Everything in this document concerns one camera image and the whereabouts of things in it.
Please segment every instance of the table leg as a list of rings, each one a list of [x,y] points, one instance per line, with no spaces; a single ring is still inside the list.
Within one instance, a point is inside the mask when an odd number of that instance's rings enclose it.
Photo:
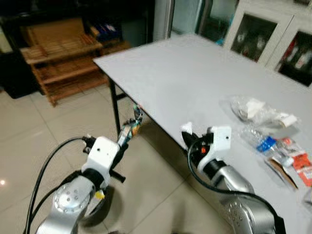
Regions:
[[[119,133],[120,133],[120,121],[119,121],[119,112],[118,112],[118,104],[117,104],[118,99],[117,99],[117,95],[116,95],[115,83],[110,78],[109,78],[109,87],[111,89],[111,96],[112,96],[112,102],[113,102],[113,110],[114,110],[117,134],[119,135]]]

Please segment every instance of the tiled floor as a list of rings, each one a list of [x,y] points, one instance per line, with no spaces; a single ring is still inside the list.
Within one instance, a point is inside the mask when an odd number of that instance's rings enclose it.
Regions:
[[[132,117],[129,99],[119,103],[121,121]],[[0,93],[0,233],[22,233],[30,194],[42,163],[63,140],[91,134],[116,139],[110,91],[100,86],[74,95],[51,107],[34,93],[11,99]],[[82,143],[66,146],[49,165],[38,198],[65,175],[86,161]],[[141,133],[129,143],[117,171],[124,184],[112,181],[115,193],[106,219],[79,233],[106,234],[119,230],[132,234],[230,234],[230,226],[207,203],[190,176],[186,159],[176,144],[146,118]],[[51,198],[43,205],[32,230],[46,217]]]

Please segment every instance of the white cabinet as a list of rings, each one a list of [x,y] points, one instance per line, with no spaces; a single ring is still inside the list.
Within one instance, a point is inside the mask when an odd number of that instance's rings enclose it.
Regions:
[[[241,0],[224,47],[309,86],[312,9],[293,0]]]

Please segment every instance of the white table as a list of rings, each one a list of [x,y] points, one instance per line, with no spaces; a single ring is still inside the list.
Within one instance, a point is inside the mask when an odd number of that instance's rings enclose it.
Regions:
[[[301,132],[294,139],[312,155],[312,90],[199,36],[149,44],[95,63],[181,147],[185,146],[180,126],[188,121],[198,134],[212,125],[229,124],[235,129],[240,122],[222,100],[240,94],[297,115]],[[303,205],[308,188],[293,169],[298,191],[287,187],[235,131],[224,160],[273,205],[288,234],[311,233],[312,213]]]

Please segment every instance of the wooden rack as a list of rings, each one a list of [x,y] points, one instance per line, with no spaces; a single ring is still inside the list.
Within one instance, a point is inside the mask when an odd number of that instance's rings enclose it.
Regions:
[[[103,45],[89,35],[22,48],[21,53],[55,106],[57,100],[107,82],[93,58],[130,48],[126,41]]]

